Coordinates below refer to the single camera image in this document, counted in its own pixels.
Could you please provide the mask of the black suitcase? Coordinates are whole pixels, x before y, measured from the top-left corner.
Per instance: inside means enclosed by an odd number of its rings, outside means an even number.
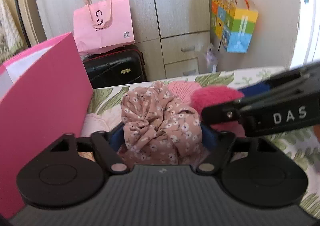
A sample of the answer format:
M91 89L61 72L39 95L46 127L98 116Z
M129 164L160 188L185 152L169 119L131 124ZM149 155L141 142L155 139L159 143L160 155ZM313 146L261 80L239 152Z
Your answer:
M94 89L147 81L144 57L135 45L88 56L83 64Z

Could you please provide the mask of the cream knitted cardigan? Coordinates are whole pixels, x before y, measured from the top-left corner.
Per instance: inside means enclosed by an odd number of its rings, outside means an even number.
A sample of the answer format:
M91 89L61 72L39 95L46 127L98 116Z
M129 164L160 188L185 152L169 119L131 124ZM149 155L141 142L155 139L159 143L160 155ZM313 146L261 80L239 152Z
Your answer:
M17 55L25 46L6 0L0 0L0 64Z

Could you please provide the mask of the grey wooden wardrobe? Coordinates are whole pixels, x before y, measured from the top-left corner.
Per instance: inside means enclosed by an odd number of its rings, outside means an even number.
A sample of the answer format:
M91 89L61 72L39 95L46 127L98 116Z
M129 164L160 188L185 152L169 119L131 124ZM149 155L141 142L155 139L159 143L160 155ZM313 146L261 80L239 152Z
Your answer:
M134 44L146 77L196 75L209 44L209 0L36 0L48 39L72 32L81 55Z

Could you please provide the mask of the pink floral scrunchie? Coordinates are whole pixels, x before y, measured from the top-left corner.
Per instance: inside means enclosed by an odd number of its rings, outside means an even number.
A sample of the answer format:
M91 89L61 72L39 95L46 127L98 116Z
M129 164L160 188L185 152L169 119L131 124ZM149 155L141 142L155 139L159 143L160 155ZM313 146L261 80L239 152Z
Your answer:
M202 159L200 116L160 81L137 87L121 99L126 165L192 165Z

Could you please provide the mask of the pink fuzzy scrunchie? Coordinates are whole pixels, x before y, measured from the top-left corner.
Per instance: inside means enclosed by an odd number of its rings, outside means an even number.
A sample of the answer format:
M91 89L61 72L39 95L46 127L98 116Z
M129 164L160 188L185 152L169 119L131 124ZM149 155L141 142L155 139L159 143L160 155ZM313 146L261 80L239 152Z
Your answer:
M190 96L190 106L199 114L205 107L233 101L244 97L244 94L227 86L207 86L195 90ZM211 125L217 131L230 131L238 137L244 137L245 131L237 121Z

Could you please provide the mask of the floral table cloth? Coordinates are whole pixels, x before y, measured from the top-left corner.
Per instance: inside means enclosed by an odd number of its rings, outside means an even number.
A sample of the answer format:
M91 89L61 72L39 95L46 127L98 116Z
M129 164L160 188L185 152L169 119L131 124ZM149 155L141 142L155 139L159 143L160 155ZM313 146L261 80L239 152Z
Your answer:
M178 85L179 81L197 82L203 87L225 85L234 89L241 89L266 80L284 70L284 67L238 69L209 74L178 76L164 79L163 82L170 87L173 93L182 98L193 90ZM94 90L80 136L88 137L96 131L111 131L121 121L119 104L123 94L136 87L148 87L150 85L151 82L143 82ZM319 218L319 130L313 127L306 127L300 130L270 135L267 136L267 139L306 172L309 185L300 207L311 216Z

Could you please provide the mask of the colourful paper gift bag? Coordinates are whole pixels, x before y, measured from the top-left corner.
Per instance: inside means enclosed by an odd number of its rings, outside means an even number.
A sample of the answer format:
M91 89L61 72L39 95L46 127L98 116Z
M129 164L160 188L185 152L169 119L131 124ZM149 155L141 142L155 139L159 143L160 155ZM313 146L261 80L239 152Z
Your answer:
M248 51L258 15L250 0L211 0L211 27L227 52Z

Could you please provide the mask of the pink paper shopping bag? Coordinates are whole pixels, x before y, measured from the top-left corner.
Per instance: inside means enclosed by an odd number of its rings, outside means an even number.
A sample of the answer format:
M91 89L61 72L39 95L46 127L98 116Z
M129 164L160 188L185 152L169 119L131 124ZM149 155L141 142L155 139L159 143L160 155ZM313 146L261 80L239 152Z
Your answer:
M73 36L79 54L101 54L135 43L129 0L101 0L73 13Z

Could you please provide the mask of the pink cardboard box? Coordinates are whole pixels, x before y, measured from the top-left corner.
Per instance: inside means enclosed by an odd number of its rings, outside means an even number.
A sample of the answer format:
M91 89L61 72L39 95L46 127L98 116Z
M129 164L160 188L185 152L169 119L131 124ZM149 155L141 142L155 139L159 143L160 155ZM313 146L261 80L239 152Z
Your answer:
M1 215L23 207L22 167L65 133L79 136L93 94L71 33L35 45L1 65Z

